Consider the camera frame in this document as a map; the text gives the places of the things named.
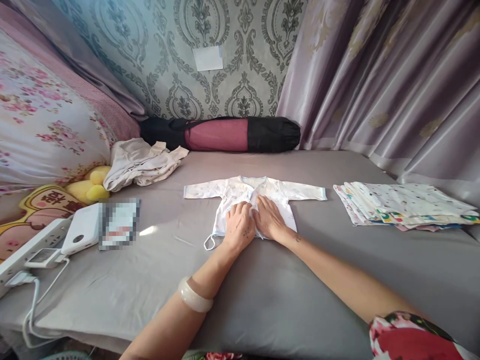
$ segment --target woman's right hand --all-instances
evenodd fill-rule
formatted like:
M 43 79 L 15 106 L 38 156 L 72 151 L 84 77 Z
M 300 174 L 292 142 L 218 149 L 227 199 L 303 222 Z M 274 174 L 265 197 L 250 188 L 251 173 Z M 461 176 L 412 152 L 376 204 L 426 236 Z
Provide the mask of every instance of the woman's right hand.
M 253 220 L 258 230 L 265 236 L 283 244 L 291 230 L 285 225 L 284 218 L 280 215 L 279 208 L 266 196 L 257 197 L 258 211 L 253 209 Z

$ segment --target damask pattern wallpaper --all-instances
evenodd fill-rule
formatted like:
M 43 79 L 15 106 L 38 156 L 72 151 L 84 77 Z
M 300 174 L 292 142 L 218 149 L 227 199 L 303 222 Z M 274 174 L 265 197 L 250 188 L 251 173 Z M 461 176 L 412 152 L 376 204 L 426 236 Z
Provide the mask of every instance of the damask pattern wallpaper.
M 53 0 L 93 52 L 163 118 L 274 116 L 308 0 Z M 223 69 L 192 48 L 221 46 Z

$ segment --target stuffed toy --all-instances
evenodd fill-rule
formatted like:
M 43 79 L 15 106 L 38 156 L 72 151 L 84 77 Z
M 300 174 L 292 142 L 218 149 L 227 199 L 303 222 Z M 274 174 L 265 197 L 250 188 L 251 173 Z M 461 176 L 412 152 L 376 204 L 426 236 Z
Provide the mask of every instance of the stuffed toy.
M 97 166 L 85 175 L 85 180 L 65 186 L 65 190 L 82 203 L 92 205 L 99 199 L 110 197 L 110 192 L 104 188 L 104 180 L 111 166 Z
M 68 218 L 85 205 L 58 185 L 44 185 L 22 199 L 25 216 L 0 225 L 0 264 L 53 220 Z

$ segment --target yellow plush toy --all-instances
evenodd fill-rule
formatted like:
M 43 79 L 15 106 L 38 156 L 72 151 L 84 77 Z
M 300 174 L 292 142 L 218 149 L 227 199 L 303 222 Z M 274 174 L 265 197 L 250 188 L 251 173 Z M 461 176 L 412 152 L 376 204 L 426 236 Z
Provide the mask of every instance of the yellow plush toy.
M 85 175 L 85 180 L 71 183 L 65 186 L 65 190 L 87 205 L 109 198 L 110 192 L 105 190 L 103 183 L 110 169 L 110 166 L 94 167 Z

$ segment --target power strip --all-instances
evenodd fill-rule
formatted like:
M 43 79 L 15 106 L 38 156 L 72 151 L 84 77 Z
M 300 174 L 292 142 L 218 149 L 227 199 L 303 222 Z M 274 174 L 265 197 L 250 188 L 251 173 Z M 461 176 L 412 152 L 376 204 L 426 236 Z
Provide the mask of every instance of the power strip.
M 0 299 L 10 289 L 5 284 L 19 271 L 27 270 L 25 262 L 37 251 L 53 248 L 63 240 L 71 222 L 70 219 L 55 219 L 0 264 Z

